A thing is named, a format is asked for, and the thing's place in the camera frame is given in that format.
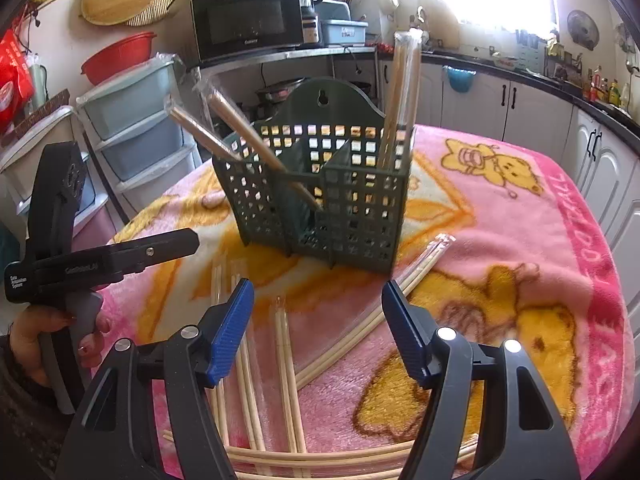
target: green plastic basket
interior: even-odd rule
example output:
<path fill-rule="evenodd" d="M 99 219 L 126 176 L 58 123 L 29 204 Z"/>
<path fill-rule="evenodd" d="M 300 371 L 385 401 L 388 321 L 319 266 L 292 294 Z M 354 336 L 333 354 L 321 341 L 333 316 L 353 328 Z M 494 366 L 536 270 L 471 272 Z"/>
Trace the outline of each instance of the green plastic basket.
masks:
<path fill-rule="evenodd" d="M 212 163 L 245 244 L 280 248 L 389 274 L 400 230 L 411 163 L 411 137 L 398 132 L 394 169 L 376 169 L 384 115 L 350 83 L 315 78 L 296 88 L 271 119 L 257 121 L 264 143 L 287 173 L 271 171 L 230 134 L 243 162 Z M 291 189 L 301 182 L 322 211 Z"/>

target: blue rubber pad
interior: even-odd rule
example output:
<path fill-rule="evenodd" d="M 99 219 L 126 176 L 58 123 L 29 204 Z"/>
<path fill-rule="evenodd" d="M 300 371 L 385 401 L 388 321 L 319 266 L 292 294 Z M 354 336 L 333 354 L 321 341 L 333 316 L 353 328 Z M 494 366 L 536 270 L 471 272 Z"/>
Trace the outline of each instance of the blue rubber pad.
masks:
<path fill-rule="evenodd" d="M 211 308 L 227 309 L 220 328 L 211 343 L 207 379 L 209 386 L 214 387 L 231 371 L 238 346 L 254 308 L 254 286 L 249 280 L 242 279 L 226 304 Z"/>
<path fill-rule="evenodd" d="M 431 376 L 427 368 L 431 359 L 429 344 L 438 329 L 436 322 L 426 309 L 407 303 L 393 280 L 382 288 L 382 311 L 407 374 L 423 386 Z"/>

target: red bag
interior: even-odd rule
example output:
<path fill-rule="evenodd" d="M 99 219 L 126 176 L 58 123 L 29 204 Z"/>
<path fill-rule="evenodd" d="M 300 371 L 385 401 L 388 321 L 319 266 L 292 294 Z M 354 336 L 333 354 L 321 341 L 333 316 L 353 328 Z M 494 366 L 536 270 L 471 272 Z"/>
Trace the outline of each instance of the red bag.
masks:
<path fill-rule="evenodd" d="M 0 41 L 0 136 L 32 96 L 29 68 L 10 29 Z"/>

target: blanket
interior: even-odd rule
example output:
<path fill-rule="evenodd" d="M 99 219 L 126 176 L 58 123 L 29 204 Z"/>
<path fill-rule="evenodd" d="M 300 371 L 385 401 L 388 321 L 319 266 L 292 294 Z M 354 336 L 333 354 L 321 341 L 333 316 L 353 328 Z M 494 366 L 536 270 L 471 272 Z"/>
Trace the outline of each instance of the blanket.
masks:
<path fill-rule="evenodd" d="M 183 227 L 200 237 L 194 255 L 127 276 L 103 291 L 104 309 L 114 320 L 107 348 L 123 336 L 144 344 L 197 323 L 212 304 L 212 273 L 222 272 L 228 295 L 234 273 L 242 269 L 256 291 L 248 340 L 264 442 L 267 450 L 288 451 L 274 305 L 287 311 L 294 366 L 303 375 L 371 312 L 385 277 L 244 246 L 211 164 L 140 212 L 114 241 Z M 418 126 L 393 275 L 406 272 L 440 232 L 457 241 L 410 302 L 469 340 L 495 346 L 507 338 L 519 340 L 549 387 L 586 477 L 628 421 L 634 349 L 609 248 L 583 198 L 546 156 Z M 154 393 L 162 435 L 170 422 L 161 383 Z M 249 447 L 234 370 L 225 380 L 225 397 L 230 444 Z M 306 451 L 317 453 L 412 440 L 428 393 L 405 373 L 383 322 L 304 384 L 298 398 Z M 474 383 L 466 438 L 479 431 L 481 407 L 482 384 Z M 167 472 L 180 476 L 173 444 L 160 441 Z M 252 468 L 236 467 L 255 472 Z M 318 476 L 354 471 L 322 470 Z"/>

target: kettle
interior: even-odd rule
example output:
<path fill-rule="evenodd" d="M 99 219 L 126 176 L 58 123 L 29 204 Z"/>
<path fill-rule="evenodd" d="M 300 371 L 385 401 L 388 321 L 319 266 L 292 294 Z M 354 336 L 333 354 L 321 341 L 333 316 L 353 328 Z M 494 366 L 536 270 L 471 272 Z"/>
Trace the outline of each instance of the kettle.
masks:
<path fill-rule="evenodd" d="M 299 0 L 305 44 L 319 43 L 320 41 L 318 16 L 314 12 L 314 6 L 321 1 L 322 0 Z"/>

